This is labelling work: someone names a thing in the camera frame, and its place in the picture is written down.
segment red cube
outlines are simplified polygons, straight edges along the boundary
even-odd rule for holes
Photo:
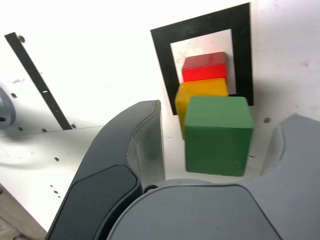
[[[187,57],[182,67],[184,82],[204,79],[227,79],[227,64],[224,52],[215,52]]]

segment black border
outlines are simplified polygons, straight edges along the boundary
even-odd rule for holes
[[[55,117],[55,119],[57,120],[61,128],[63,130],[71,130],[72,127],[70,126],[64,113],[60,109],[54,96],[50,92],[48,86],[46,85],[46,82],[44,81],[39,71],[37,70],[35,64],[32,62],[24,46],[22,46],[20,40],[18,39],[17,34],[15,32],[12,32],[5,35],[4,37],[9,43],[12,50],[14,51],[15,55],[18,57],[20,63],[22,64],[22,66],[30,76],[34,85],[42,95],[46,105],[51,110],[53,116]]]
[[[250,3],[212,12],[151,30],[154,47],[162,71],[166,91],[174,115],[179,79],[171,43],[231,29],[236,94],[254,104],[251,56]]]

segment green cube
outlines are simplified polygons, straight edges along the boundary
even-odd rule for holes
[[[184,122],[186,171],[243,176],[253,129],[244,97],[192,97]]]

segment black metal bar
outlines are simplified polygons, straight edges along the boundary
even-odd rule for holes
[[[36,88],[39,90],[45,103],[51,110],[55,119],[60,124],[61,128],[63,130],[72,129],[64,113],[62,112],[58,103],[56,102],[54,96],[52,95],[48,86],[46,85],[44,79],[42,78],[39,71],[37,70],[35,64],[32,62],[24,46],[22,46],[22,44],[20,43],[20,40],[18,39],[17,34],[15,32],[12,32],[10,34],[5,35],[4,37],[9,43],[9,45],[11,46],[15,55],[18,57],[20,63],[23,65],[24,69],[30,76]]]

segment stacked blocks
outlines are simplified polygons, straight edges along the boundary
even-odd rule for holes
[[[175,97],[188,172],[243,176],[253,121],[247,100],[229,97],[224,52],[185,59]]]
[[[244,97],[192,97],[185,117],[187,172],[243,176],[253,128]]]
[[[179,116],[182,138],[185,139],[185,116],[189,99],[193,96],[228,96],[224,78],[190,81],[180,84],[175,97],[175,108]]]
[[[187,57],[182,67],[184,82],[203,79],[227,79],[227,65],[224,52]]]

